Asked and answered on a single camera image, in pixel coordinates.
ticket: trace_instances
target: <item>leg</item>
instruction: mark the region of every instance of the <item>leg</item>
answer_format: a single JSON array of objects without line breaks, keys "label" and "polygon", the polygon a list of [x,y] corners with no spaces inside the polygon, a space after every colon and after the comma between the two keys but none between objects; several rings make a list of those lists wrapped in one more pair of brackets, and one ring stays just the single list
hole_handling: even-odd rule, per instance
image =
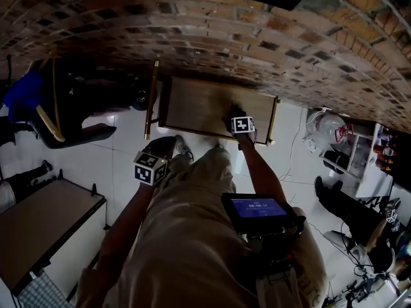
[{"label": "leg", "polygon": [[36,167],[33,170],[29,170],[23,173],[17,173],[16,175],[6,179],[10,185],[15,184],[19,186],[26,186],[31,183],[34,179],[44,176],[48,171],[51,171],[53,167],[47,161],[43,161],[40,167]]},{"label": "leg", "polygon": [[27,197],[27,194],[31,195],[34,193],[27,189],[28,187],[32,187],[30,185],[31,181],[38,177],[44,176],[51,170],[53,170],[53,166],[44,160],[40,167],[27,172],[19,173],[5,180],[12,186],[16,201],[21,201]]},{"label": "leg", "polygon": [[188,170],[188,181],[225,182],[232,184],[231,156],[224,148],[213,148],[192,164]]},{"label": "leg", "polygon": [[317,179],[315,192],[322,206],[348,225],[353,239],[357,243],[366,245],[383,216],[342,191],[332,190],[319,184]]},{"label": "leg", "polygon": [[13,188],[13,192],[14,192],[14,196],[15,196],[15,202],[20,203],[23,200],[25,200],[27,197],[29,197],[30,195],[34,194],[35,192],[37,192],[39,189],[43,188],[44,186],[46,186],[48,183],[47,182],[41,182],[39,184],[35,184],[35,185],[29,185],[26,187],[20,187],[17,190],[15,190]]},{"label": "leg", "polygon": [[166,178],[162,180],[157,192],[162,191],[177,182],[184,181],[187,175],[186,171],[193,161],[193,154],[185,143],[183,137],[176,135],[175,139],[177,141],[175,143],[175,149],[179,154],[169,161],[168,169],[170,172],[167,174]]}]

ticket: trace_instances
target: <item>bottle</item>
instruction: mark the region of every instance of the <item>bottle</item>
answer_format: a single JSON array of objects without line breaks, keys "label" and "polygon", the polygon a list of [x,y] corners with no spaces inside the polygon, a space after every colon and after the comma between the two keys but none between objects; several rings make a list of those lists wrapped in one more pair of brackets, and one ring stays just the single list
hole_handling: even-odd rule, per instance
[{"label": "bottle", "polygon": [[396,155],[396,152],[391,147],[387,146],[374,145],[373,150],[374,153],[385,155],[386,157],[394,157]]},{"label": "bottle", "polygon": [[382,171],[391,171],[391,167],[386,165],[383,161],[377,160],[375,161],[375,165],[378,166]]},{"label": "bottle", "polygon": [[378,132],[378,138],[380,138],[382,141],[390,141],[392,136],[386,132]]},{"label": "bottle", "polygon": [[385,157],[384,155],[381,155],[381,154],[378,154],[377,159],[387,164],[394,163],[394,161],[390,157]]}]

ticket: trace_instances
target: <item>checkered cloth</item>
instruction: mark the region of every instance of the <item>checkered cloth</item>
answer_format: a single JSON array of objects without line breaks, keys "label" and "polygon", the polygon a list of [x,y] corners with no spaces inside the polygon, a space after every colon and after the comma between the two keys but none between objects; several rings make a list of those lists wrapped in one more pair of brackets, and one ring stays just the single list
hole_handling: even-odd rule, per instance
[{"label": "checkered cloth", "polygon": [[44,271],[21,291],[18,299],[27,308],[73,308]]}]

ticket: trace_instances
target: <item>wooden stick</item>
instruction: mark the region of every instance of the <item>wooden stick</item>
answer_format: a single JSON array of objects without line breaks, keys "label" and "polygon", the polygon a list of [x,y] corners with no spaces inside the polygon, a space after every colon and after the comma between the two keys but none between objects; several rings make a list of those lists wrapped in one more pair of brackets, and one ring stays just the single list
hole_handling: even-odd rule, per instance
[{"label": "wooden stick", "polygon": [[147,141],[150,139],[150,128],[152,126],[154,94],[155,94],[155,91],[156,91],[157,73],[159,71],[159,66],[160,66],[160,61],[156,60],[154,62],[152,84],[151,84],[151,87],[150,87],[150,95],[148,97],[148,108],[147,108],[147,114],[146,114],[146,126],[145,126],[145,129],[144,129],[144,139],[147,140]]},{"label": "wooden stick", "polygon": [[49,53],[49,54],[47,55],[47,57],[46,57],[45,59],[43,59],[43,61],[41,62],[40,66],[39,66],[39,69],[37,70],[38,72],[41,72],[41,70],[43,69],[43,67],[46,66],[47,62],[48,62],[49,59],[50,59],[50,56],[51,56],[51,53]]},{"label": "wooden stick", "polygon": [[57,129],[57,127],[53,124],[52,120],[48,117],[48,115],[40,105],[37,105],[36,111],[37,113],[39,113],[39,116],[47,126],[48,130],[53,134],[54,138],[60,142],[66,141],[60,130]]},{"label": "wooden stick", "polygon": [[55,113],[55,115],[56,115],[56,125],[57,125],[58,132],[61,133],[62,129],[61,129],[61,127],[60,127],[60,118],[58,117],[58,107],[57,107],[55,64],[56,64],[56,54],[53,53],[53,99],[54,99],[54,113]]}]

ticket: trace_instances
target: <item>apriltag cube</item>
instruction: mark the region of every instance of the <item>apriltag cube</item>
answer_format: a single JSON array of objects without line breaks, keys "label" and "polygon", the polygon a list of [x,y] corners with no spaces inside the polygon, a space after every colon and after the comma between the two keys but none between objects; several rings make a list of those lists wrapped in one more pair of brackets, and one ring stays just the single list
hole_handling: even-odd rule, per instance
[{"label": "apriltag cube", "polygon": [[231,133],[247,133],[256,130],[251,116],[233,117],[231,119]]},{"label": "apriltag cube", "polygon": [[394,223],[395,220],[397,219],[397,212],[395,210],[391,210],[387,212],[387,221],[389,223]]},{"label": "apriltag cube", "polygon": [[134,177],[148,185],[155,185],[166,176],[167,160],[140,151],[134,159]]}]

